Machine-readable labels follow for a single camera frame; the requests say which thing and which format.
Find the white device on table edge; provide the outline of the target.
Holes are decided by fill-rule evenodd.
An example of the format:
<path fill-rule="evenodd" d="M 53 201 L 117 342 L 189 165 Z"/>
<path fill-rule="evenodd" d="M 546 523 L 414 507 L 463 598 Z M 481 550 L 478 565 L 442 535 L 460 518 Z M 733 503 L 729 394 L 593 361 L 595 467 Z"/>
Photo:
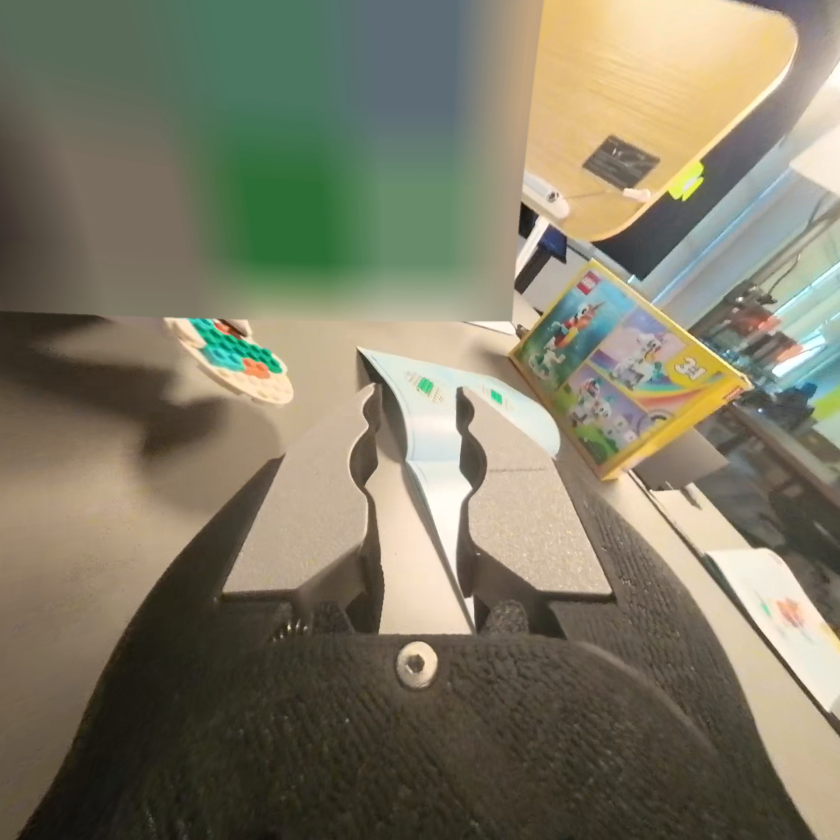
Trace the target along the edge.
<path fill-rule="evenodd" d="M 537 215 L 561 221 L 571 212 L 570 206 L 562 194 L 551 184 L 523 180 L 521 203 Z"/>

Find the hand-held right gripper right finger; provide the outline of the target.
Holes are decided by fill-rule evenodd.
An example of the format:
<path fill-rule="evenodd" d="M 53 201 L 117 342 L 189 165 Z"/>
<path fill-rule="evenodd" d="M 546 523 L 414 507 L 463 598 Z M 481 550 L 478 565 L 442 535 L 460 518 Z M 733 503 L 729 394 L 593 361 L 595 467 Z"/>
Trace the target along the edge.
<path fill-rule="evenodd" d="M 613 588 L 554 457 L 483 395 L 462 387 L 458 582 L 480 601 L 611 601 Z"/>

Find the black label on table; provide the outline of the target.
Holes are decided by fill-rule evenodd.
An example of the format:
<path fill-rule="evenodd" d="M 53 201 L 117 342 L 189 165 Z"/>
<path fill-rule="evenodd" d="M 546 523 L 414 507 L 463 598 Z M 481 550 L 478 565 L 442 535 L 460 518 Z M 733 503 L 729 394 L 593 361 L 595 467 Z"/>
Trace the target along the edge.
<path fill-rule="evenodd" d="M 635 188 L 660 158 L 611 134 L 585 159 L 582 169 L 615 188 Z"/>

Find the yellow lego box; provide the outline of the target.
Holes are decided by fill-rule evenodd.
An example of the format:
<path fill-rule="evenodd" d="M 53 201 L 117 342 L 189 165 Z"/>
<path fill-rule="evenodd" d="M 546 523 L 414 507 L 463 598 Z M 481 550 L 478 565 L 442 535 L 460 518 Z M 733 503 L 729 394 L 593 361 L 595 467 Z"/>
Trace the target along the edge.
<path fill-rule="evenodd" d="M 509 359 L 601 480 L 752 389 L 746 374 L 595 259 Z"/>

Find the yellow-green sticker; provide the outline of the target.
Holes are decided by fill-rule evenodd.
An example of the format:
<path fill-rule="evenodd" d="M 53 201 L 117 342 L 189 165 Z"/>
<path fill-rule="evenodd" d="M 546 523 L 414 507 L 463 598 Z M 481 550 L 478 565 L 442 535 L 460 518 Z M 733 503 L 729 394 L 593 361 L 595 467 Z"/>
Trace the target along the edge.
<path fill-rule="evenodd" d="M 675 201 L 686 202 L 704 182 L 705 167 L 702 161 L 685 166 L 668 184 L 667 194 Z"/>

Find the printed paper sheet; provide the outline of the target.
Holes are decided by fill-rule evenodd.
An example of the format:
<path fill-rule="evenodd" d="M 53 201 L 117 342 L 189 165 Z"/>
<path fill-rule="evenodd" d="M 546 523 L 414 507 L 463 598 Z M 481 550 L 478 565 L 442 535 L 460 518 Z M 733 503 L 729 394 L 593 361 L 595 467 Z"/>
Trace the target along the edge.
<path fill-rule="evenodd" d="M 770 549 L 714 550 L 709 572 L 827 717 L 839 720 L 839 640 Z"/>

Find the light wooden table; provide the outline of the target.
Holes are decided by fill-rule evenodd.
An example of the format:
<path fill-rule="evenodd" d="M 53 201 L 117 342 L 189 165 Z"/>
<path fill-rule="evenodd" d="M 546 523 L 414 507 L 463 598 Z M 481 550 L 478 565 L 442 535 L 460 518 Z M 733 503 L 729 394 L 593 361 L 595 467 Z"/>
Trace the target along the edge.
<path fill-rule="evenodd" d="M 542 4 L 523 180 L 570 206 L 549 218 L 596 243 L 636 222 L 782 82 L 798 46 L 792 21 L 742 2 Z M 635 188 L 582 169 L 609 135 L 660 158 Z"/>

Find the round white teal lego build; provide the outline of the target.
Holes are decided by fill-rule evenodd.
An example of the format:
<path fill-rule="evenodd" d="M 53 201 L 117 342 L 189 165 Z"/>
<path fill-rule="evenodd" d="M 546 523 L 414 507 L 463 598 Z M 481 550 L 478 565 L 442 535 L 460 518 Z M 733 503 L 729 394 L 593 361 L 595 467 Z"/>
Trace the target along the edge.
<path fill-rule="evenodd" d="M 284 406 L 294 391 L 285 362 L 236 327 L 213 318 L 166 318 L 171 335 L 211 379 L 267 406 Z"/>

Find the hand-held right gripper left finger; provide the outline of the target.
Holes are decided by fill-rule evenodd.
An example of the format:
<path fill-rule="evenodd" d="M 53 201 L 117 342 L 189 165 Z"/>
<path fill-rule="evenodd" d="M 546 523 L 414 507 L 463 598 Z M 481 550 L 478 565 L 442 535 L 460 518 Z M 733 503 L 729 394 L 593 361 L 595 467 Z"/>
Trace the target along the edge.
<path fill-rule="evenodd" d="M 333 602 L 363 633 L 380 630 L 385 585 L 375 501 L 382 389 L 369 384 L 280 462 L 222 588 L 233 602 L 285 602 L 310 620 Z"/>

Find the pale blue instruction booklet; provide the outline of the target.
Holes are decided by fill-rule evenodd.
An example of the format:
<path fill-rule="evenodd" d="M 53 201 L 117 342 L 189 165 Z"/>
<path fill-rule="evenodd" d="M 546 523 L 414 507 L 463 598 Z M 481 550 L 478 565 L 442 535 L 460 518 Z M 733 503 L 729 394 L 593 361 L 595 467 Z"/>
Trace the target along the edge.
<path fill-rule="evenodd" d="M 475 392 L 550 456 L 559 453 L 559 429 L 540 404 L 491 376 L 361 346 L 357 351 L 395 398 L 404 426 L 406 466 L 456 576 L 460 509 L 471 491 L 460 470 L 458 389 Z"/>

